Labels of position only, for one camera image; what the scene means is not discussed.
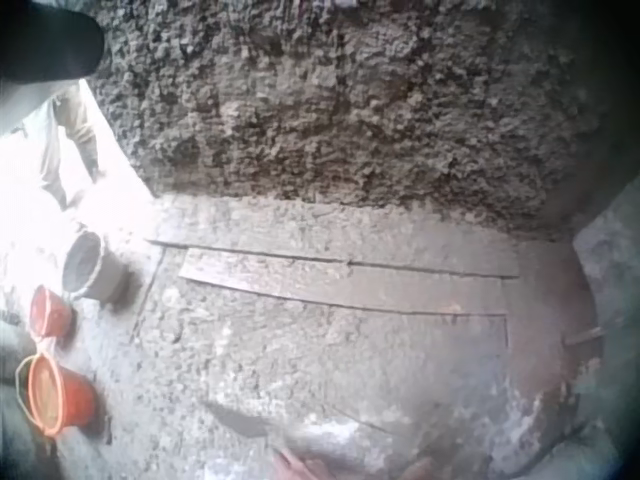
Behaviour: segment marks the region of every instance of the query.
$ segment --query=orange bucket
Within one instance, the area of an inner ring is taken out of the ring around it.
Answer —
[[[49,437],[56,436],[65,427],[90,423],[96,411],[91,383],[82,375],[58,365],[46,353],[26,359],[16,371],[16,383],[28,360],[32,360],[27,388],[31,414],[24,405],[23,409],[29,419]]]
[[[71,307],[40,285],[31,299],[29,325],[39,337],[64,337],[71,326]]]

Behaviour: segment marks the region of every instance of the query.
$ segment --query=pants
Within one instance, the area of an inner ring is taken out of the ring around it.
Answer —
[[[95,180],[98,173],[98,150],[95,132],[89,123],[87,108],[78,83],[47,100],[24,120],[24,130],[36,149],[39,161],[40,185],[60,204],[67,206],[67,198],[60,181],[60,138],[58,126],[65,129],[78,152],[87,173]]]

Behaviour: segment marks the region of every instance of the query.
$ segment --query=cement mortar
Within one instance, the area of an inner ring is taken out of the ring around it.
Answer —
[[[433,201],[540,231],[600,125],[550,2],[99,2],[91,79],[156,193]]]

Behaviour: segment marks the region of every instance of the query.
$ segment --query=plastic bucket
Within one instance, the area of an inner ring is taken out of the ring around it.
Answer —
[[[84,230],[67,252],[62,288],[73,297],[115,302],[124,286],[125,266],[97,233]]]
[[[31,299],[29,326],[38,337],[64,337],[71,326],[71,307],[40,285]]]
[[[29,360],[27,393],[31,412],[22,403],[19,388],[20,371]],[[25,359],[18,367],[16,391],[27,417],[49,437],[65,427],[87,425],[95,415],[96,397],[91,383],[45,353]]]

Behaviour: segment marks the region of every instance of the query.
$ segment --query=metal bucket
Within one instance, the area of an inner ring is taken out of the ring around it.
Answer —
[[[115,302],[124,287],[126,268],[100,235],[84,230],[67,252],[62,288],[73,298]]]

